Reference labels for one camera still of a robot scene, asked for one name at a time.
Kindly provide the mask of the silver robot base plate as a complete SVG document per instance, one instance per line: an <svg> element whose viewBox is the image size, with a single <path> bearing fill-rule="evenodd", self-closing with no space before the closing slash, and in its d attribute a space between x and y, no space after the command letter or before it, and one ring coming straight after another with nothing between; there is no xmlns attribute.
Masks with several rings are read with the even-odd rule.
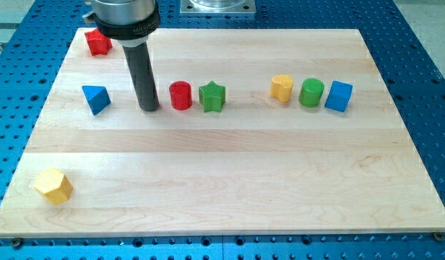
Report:
<svg viewBox="0 0 445 260"><path fill-rule="evenodd" d="M255 0L180 0L181 14L254 14Z"/></svg>

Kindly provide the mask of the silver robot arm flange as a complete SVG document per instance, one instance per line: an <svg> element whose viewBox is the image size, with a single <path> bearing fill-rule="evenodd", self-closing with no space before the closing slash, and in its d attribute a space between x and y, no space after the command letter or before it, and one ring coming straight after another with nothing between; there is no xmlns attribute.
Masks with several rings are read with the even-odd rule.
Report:
<svg viewBox="0 0 445 260"><path fill-rule="evenodd" d="M160 26L156 0L91 0L91 10L82 15L87 24L95 23L100 33L133 48L147 42Z"/></svg>

